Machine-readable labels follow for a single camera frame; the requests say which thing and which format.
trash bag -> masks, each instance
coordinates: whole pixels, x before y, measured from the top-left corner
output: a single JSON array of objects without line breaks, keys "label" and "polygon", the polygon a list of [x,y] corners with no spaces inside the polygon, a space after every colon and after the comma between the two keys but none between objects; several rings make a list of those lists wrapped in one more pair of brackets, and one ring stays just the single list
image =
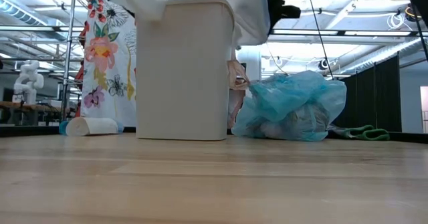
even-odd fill
[{"label": "trash bag", "polygon": [[346,86],[316,72],[274,75],[249,86],[232,133],[252,138],[320,141],[343,111]]}]

white plastic bin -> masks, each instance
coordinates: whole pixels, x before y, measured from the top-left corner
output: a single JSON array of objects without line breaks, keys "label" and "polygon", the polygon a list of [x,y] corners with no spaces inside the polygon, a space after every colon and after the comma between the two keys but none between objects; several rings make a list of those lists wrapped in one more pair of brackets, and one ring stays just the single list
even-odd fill
[{"label": "white plastic bin", "polygon": [[233,24],[225,0],[168,1],[137,23],[138,138],[226,138]]}]

floral fabric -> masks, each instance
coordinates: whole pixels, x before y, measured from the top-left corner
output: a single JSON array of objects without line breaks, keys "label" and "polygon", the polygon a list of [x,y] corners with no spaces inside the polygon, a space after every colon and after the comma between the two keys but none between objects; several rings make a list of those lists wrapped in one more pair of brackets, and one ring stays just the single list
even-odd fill
[{"label": "floral fabric", "polygon": [[82,116],[136,126],[134,18],[108,0],[88,0]]}]

white wall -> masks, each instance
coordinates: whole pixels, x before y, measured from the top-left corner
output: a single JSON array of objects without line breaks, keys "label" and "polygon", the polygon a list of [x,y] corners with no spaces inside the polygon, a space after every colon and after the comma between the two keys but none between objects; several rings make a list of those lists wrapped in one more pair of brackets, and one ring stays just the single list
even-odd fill
[{"label": "white wall", "polygon": [[403,132],[423,133],[421,86],[428,86],[428,72],[407,70],[400,71],[401,91],[401,125]]}]

wooden table surface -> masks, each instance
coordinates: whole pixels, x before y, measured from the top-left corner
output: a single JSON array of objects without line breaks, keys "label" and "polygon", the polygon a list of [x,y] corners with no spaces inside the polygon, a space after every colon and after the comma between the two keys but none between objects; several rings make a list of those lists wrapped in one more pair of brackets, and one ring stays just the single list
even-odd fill
[{"label": "wooden table surface", "polygon": [[0,223],[428,223],[428,145],[0,138]]},{"label": "wooden table surface", "polygon": [[34,110],[34,111],[44,111],[44,112],[60,112],[61,108],[58,107],[49,107],[44,106],[40,104],[24,104],[21,108],[21,103],[14,103],[14,102],[8,102],[8,101],[0,101],[0,106],[6,107],[6,108],[14,108],[14,109],[22,109],[22,110]]}]

